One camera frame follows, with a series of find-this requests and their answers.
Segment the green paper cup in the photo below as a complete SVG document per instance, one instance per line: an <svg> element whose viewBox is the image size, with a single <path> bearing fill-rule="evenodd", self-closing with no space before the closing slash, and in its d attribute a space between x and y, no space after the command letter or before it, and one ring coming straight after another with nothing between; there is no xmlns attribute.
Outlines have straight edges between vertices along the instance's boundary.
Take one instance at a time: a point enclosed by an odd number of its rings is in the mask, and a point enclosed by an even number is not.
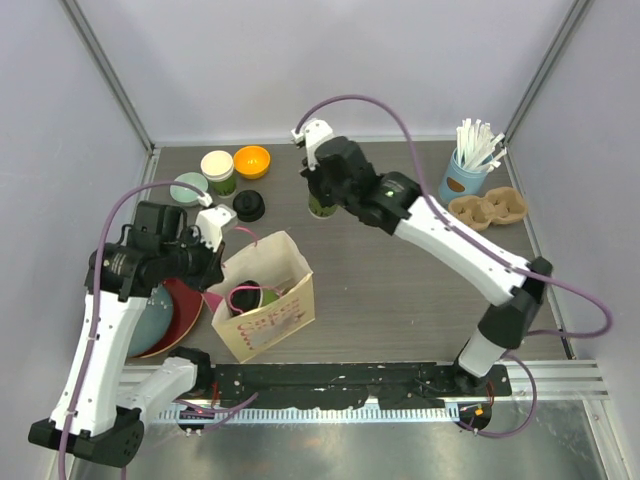
<svg viewBox="0 0 640 480"><path fill-rule="evenodd" d="M260 297L260 307L265 307L277 300L279 300L281 294L272 288L262 288Z"/></svg>
<svg viewBox="0 0 640 480"><path fill-rule="evenodd" d="M337 205L323 206L321 202L313 195L308 196L308 210L318 219L326 219L334 215L337 211Z"/></svg>

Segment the kraft pink paper bag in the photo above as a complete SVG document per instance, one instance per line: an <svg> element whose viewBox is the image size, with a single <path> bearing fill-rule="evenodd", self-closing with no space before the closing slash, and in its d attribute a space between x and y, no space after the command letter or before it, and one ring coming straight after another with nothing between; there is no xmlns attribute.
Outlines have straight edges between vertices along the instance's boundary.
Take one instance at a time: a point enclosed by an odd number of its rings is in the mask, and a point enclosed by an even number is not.
<svg viewBox="0 0 640 480"><path fill-rule="evenodd" d="M202 295L211 325L237 361L245 363L315 320L313 272L292 237L278 231L224 261L224 281ZM279 300L233 316L227 304L240 283L277 290Z"/></svg>

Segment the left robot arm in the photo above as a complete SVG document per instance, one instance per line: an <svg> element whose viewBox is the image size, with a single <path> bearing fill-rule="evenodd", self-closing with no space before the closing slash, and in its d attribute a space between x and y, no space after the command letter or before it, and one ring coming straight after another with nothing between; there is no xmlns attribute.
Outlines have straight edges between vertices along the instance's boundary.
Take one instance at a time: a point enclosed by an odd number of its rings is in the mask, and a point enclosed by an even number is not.
<svg viewBox="0 0 640 480"><path fill-rule="evenodd" d="M143 201L116 243L89 260L85 322L58 404L33 423L30 443L95 464L126 467L146 426L183 394L205 397L213 385L210 356L177 347L129 393L119 393L134 330L154 291L177 280L196 294L224 279L223 235L237 223L225 205L202 209L194 224L178 206Z"/></svg>

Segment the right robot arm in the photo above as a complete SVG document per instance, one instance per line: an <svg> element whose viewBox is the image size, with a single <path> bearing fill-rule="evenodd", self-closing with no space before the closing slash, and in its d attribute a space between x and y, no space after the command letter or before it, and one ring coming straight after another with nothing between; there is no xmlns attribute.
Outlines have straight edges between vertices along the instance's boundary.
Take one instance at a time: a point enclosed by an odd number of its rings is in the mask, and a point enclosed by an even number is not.
<svg viewBox="0 0 640 480"><path fill-rule="evenodd" d="M417 182L391 171L379 174L360 146L344 136L307 147L301 175L323 207L339 206L367 226L430 253L468 280L489 307L455 360L451 380L472 395L507 351L528 334L543 303L546 286L538 280L552 265L503 253L423 195Z"/></svg>

